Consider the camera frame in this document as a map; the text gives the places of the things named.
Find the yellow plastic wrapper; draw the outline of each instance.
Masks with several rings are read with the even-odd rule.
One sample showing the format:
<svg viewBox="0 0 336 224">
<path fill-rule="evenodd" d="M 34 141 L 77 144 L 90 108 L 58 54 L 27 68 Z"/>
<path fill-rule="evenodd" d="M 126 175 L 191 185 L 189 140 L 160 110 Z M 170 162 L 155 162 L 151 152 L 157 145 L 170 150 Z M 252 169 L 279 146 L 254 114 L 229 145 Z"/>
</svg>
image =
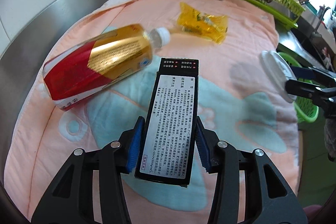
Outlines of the yellow plastic wrapper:
<svg viewBox="0 0 336 224">
<path fill-rule="evenodd" d="M 227 16 L 213 16 L 201 13 L 187 3 L 181 2 L 181 14 L 177 24 L 182 31 L 221 44 L 227 32 Z"/>
</svg>

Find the faucet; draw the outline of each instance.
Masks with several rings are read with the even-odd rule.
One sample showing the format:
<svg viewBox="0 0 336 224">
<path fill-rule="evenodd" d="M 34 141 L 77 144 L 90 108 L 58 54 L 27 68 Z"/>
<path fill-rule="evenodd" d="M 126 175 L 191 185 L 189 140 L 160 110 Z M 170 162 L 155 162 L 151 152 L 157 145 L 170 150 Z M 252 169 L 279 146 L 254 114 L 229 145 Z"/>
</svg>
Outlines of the faucet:
<svg viewBox="0 0 336 224">
<path fill-rule="evenodd" d="M 314 30 L 314 31 L 311 33 L 311 35 L 310 35 L 311 38 L 314 38 L 314 37 L 322 37 L 322 35 L 321 35 L 320 33 L 318 33 L 317 30 L 318 30 L 319 26 L 321 25 L 321 22 L 322 22 L 322 20 L 323 20 L 323 17 L 324 17 L 324 15 L 325 15 L 326 11 L 329 10 L 329 9 L 331 10 L 330 7 L 326 7 L 326 8 L 323 10 L 323 12 L 320 14 L 319 22 L 317 23 L 317 25 L 316 25 L 316 27 L 315 27 L 315 30 Z"/>
</svg>

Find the white label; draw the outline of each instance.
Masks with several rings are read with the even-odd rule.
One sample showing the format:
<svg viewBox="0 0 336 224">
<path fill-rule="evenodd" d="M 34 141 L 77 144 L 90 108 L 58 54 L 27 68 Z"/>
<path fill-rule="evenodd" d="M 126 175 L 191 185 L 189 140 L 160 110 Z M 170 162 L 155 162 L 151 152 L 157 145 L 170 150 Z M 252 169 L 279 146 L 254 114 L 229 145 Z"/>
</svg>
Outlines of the white label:
<svg viewBox="0 0 336 224">
<path fill-rule="evenodd" d="M 161 75 L 140 172 L 184 179 L 193 123 L 195 77 Z"/>
</svg>

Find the round green basket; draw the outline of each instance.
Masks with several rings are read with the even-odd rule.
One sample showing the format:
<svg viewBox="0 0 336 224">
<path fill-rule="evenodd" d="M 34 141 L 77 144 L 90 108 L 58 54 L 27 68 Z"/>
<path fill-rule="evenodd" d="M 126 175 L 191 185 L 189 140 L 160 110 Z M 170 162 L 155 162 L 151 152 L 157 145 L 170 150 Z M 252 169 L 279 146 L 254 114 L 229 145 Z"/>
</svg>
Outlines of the round green basket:
<svg viewBox="0 0 336 224">
<path fill-rule="evenodd" d="M 278 54 L 287 62 L 288 65 L 294 66 L 294 67 L 300 67 L 299 62 L 297 62 L 293 57 L 291 57 L 289 54 L 286 54 L 285 52 L 278 52 Z M 311 83 L 310 80 L 305 79 L 298 79 L 298 81 Z M 317 116 L 319 115 L 319 107 L 315 106 L 310 99 L 303 98 L 303 97 L 296 97 L 296 100 L 294 101 L 294 107 L 296 110 L 297 115 L 297 122 L 315 122 L 317 119 Z"/>
</svg>

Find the black box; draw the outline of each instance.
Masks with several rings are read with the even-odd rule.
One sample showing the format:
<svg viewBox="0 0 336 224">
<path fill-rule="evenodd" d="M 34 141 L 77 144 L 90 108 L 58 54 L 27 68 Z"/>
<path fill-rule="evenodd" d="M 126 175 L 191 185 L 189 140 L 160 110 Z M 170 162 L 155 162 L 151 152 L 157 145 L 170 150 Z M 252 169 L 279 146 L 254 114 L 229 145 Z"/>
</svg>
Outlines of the black box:
<svg viewBox="0 0 336 224">
<path fill-rule="evenodd" d="M 195 59 L 161 59 L 135 177 L 181 186 L 190 183 L 198 103 L 198 64 Z"/>
</svg>

